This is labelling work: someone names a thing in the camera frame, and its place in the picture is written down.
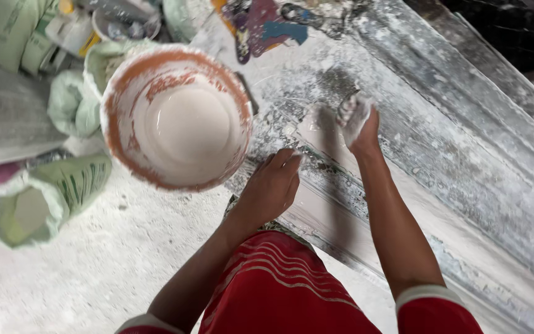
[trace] blue object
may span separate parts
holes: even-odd
[[[265,21],[265,23],[263,23],[263,36],[261,37],[263,41],[269,37],[278,37],[281,35],[288,35],[301,45],[308,39],[308,27],[299,24],[279,23],[274,21]]]

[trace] white container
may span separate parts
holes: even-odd
[[[100,42],[90,16],[73,6],[59,6],[59,9],[63,12],[51,20],[45,29],[46,35],[67,52],[84,58],[90,47]]]

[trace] concrete floor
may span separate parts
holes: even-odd
[[[72,151],[92,153],[102,145],[75,141]],[[230,196],[222,186],[164,193],[115,165],[104,193],[56,239],[18,250],[0,243],[0,333],[114,332],[145,312],[211,235]],[[367,317],[383,333],[397,333],[389,290],[317,252]]]

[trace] workbench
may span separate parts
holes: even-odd
[[[388,289],[359,170],[330,125],[359,88],[377,103],[393,179],[449,288],[486,332],[534,333],[534,87],[464,24],[438,17],[426,22],[398,0],[356,4],[341,40],[309,29],[301,46],[240,65],[212,14],[191,45],[241,73],[259,106],[247,161],[226,187],[240,194],[267,155],[302,151],[301,186],[280,223]],[[471,45],[486,58],[472,59]]]

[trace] orange bucket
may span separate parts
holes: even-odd
[[[228,128],[228,150],[216,152],[215,157],[210,154],[205,161],[197,163],[159,162],[156,152],[142,145],[146,135],[138,130],[138,122],[142,122],[138,119],[147,117],[144,113],[155,97],[191,87],[199,81],[231,101],[228,106],[234,116],[230,120],[236,123]],[[252,132],[251,110],[244,86],[231,70],[199,50],[164,45],[121,64],[104,91],[100,118],[111,154],[133,176],[157,188],[198,192],[222,184],[244,161]],[[201,176],[196,178],[197,170]]]

